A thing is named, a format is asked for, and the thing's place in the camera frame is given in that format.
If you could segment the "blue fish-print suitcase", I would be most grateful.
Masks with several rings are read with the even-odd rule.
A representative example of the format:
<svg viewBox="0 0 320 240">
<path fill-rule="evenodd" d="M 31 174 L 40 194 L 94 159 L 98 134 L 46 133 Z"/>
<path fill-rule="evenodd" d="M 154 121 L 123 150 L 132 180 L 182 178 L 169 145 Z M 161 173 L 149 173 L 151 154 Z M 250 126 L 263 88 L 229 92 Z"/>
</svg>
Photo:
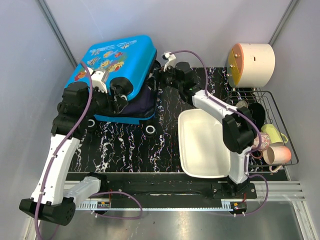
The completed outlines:
<svg viewBox="0 0 320 240">
<path fill-rule="evenodd" d="M 76 82 L 93 84 L 91 74 L 100 70 L 107 73 L 106 87 L 121 87 L 127 98 L 127 105 L 141 91 L 144 85 L 155 91 L 153 108 L 145 115 L 99 114 L 97 109 L 91 115 L 95 121 L 139 125 L 151 121 L 156 113 L 159 87 L 155 70 L 161 65 L 157 61 L 157 49 L 148 35 L 136 35 L 92 45 L 82 58 L 85 66 L 79 64 L 64 88 Z"/>
</svg>

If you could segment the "cream cylindrical drawer box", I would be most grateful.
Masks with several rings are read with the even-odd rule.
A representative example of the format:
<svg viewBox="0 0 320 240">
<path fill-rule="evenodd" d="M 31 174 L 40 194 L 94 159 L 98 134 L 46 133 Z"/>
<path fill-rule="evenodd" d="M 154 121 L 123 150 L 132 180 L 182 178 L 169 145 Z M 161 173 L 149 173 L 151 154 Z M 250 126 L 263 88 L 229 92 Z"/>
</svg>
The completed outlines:
<svg viewBox="0 0 320 240">
<path fill-rule="evenodd" d="M 227 59 L 227 79 L 232 88 L 262 88 L 275 69 L 275 53 L 267 43 L 236 43 Z"/>
</svg>

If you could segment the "white plastic basin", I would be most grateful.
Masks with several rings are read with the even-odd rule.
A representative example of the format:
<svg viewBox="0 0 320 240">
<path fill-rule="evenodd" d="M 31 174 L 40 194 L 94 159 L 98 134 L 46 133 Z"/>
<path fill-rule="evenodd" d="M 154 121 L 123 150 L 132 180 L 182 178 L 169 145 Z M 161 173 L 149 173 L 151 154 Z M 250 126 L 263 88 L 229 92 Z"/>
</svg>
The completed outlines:
<svg viewBox="0 0 320 240">
<path fill-rule="evenodd" d="M 218 179 L 230 173 L 230 151 L 223 142 L 222 124 L 202 109 L 178 116 L 180 164 L 194 178 Z"/>
</svg>

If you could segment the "purple cloth garment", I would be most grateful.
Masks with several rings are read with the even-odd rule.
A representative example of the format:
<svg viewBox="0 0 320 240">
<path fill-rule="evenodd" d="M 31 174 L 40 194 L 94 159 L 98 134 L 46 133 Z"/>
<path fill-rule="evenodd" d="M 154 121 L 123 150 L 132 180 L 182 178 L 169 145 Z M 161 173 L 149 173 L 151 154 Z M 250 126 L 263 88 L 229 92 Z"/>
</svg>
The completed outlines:
<svg viewBox="0 0 320 240">
<path fill-rule="evenodd" d="M 145 115 L 154 107 L 155 98 L 156 92 L 149 86 L 144 85 L 139 94 L 128 103 L 121 114 L 134 117 Z"/>
</svg>

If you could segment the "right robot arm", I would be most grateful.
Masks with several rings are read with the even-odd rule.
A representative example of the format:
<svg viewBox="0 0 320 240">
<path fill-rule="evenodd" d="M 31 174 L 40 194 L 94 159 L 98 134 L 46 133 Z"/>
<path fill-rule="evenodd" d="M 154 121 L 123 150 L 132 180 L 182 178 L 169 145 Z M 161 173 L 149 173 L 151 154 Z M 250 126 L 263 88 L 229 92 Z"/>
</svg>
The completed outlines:
<svg viewBox="0 0 320 240">
<path fill-rule="evenodd" d="M 222 187 L 239 198 L 249 186 L 248 155 L 260 131 L 246 107 L 237 108 L 218 99 L 194 80 L 187 62 L 165 65 L 155 76 L 162 87 L 178 90 L 193 106 L 178 117 L 178 143 L 183 171 L 195 178 L 227 178 Z"/>
</svg>

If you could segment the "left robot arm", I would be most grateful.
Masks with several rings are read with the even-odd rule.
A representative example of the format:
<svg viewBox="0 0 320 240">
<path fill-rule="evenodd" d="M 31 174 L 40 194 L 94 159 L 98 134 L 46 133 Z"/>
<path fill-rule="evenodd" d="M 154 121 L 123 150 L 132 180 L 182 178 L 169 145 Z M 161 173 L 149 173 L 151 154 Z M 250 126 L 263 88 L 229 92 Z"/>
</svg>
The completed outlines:
<svg viewBox="0 0 320 240">
<path fill-rule="evenodd" d="M 52 122 L 50 147 L 38 184 L 31 197 L 22 199 L 19 210 L 38 219 L 66 226 L 76 207 L 94 195 L 103 198 L 108 193 L 108 179 L 90 172 L 80 183 L 65 191 L 68 170 L 89 118 L 98 108 L 97 91 L 91 83 L 74 82 L 63 91 L 58 115 Z"/>
</svg>

